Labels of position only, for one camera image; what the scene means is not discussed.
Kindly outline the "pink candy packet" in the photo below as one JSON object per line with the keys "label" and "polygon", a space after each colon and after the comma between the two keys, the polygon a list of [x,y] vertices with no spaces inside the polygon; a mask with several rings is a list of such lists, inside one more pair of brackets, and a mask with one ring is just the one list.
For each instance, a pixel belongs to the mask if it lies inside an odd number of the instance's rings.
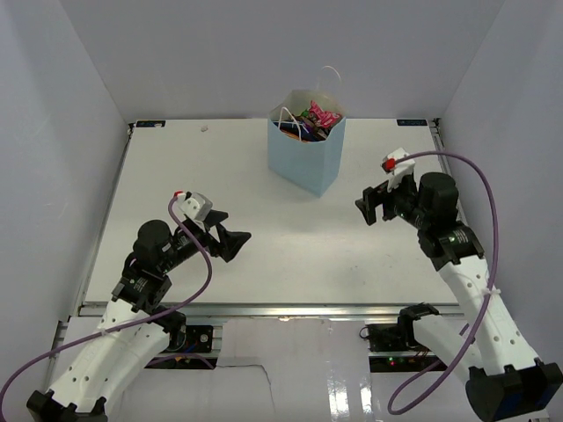
{"label": "pink candy packet", "polygon": [[305,112],[305,117],[316,127],[322,129],[332,129],[343,119],[341,113],[324,110],[313,100],[310,102],[310,107]]}

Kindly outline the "blue snack bag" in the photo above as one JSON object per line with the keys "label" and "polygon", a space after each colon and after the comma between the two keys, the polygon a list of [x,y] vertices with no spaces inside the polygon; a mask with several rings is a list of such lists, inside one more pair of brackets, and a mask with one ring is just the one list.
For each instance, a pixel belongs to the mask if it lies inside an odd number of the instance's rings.
{"label": "blue snack bag", "polygon": [[282,120],[275,121],[274,125],[285,135],[301,142],[323,142],[331,132],[330,128],[315,126],[309,120]]}

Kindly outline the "orange potato chip bag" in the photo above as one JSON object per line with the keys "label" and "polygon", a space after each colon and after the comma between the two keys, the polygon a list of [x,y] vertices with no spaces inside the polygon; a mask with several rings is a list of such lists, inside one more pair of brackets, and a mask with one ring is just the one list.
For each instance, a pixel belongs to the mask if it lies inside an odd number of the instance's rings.
{"label": "orange potato chip bag", "polygon": [[323,142],[328,138],[328,133],[327,137],[325,139],[320,139],[320,138],[316,138],[316,137],[310,137],[301,127],[301,125],[297,125],[295,123],[292,122],[288,122],[288,121],[282,121],[281,123],[275,122],[274,124],[281,132],[283,132],[285,135],[293,138],[293,139],[297,139],[298,141],[301,142]]}

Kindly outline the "brown M&M's packet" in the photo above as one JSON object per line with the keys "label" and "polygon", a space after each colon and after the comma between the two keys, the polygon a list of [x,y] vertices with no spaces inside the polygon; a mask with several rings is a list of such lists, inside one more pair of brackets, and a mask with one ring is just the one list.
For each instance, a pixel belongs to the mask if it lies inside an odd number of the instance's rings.
{"label": "brown M&M's packet", "polygon": [[297,121],[300,123],[302,129],[310,136],[316,137],[320,139],[325,139],[327,134],[325,130],[318,126],[313,120],[310,120],[307,117],[299,115],[296,117]]}

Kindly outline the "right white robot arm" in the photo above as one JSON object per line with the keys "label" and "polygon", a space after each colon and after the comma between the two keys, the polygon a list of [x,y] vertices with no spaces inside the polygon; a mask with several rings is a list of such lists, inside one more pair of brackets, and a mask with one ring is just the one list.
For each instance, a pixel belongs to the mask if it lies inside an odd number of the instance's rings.
{"label": "right white robot arm", "polygon": [[367,187],[355,205],[372,225],[377,209],[389,221],[399,217],[417,230],[419,245],[456,297],[471,326],[471,343],[426,303],[402,309],[398,342],[407,350],[425,346],[464,385],[468,402],[482,421],[499,421],[542,411],[562,385],[555,363],[544,363],[518,329],[498,289],[488,286],[489,267],[474,232],[457,217],[454,179],[430,172]]}

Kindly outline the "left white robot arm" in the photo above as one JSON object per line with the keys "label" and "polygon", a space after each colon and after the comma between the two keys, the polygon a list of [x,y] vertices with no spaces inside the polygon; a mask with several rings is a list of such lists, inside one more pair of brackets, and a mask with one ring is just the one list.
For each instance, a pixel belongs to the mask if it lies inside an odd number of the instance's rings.
{"label": "left white robot arm", "polygon": [[233,260],[251,234],[228,231],[227,217],[212,210],[176,229],[161,220],[140,227],[94,337],[47,391],[28,399],[34,420],[107,421],[124,390],[158,354],[184,345],[185,315],[161,303],[172,286],[169,273],[198,252],[205,259]]}

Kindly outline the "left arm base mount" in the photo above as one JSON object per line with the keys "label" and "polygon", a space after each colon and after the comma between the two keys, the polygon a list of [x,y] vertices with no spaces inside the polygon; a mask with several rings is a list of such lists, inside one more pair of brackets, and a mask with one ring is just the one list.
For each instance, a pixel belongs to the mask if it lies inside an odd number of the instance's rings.
{"label": "left arm base mount", "polygon": [[210,353],[213,337],[212,325],[184,325],[172,331],[164,353]]}

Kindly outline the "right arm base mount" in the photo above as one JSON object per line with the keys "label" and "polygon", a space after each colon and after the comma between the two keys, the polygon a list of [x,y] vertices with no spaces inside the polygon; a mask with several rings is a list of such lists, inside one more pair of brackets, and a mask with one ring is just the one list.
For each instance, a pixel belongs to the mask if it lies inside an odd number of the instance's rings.
{"label": "right arm base mount", "polygon": [[414,337],[413,322],[439,315],[438,309],[428,303],[411,305],[399,312],[395,324],[366,324],[360,329],[359,337],[369,342],[371,352],[425,350]]}

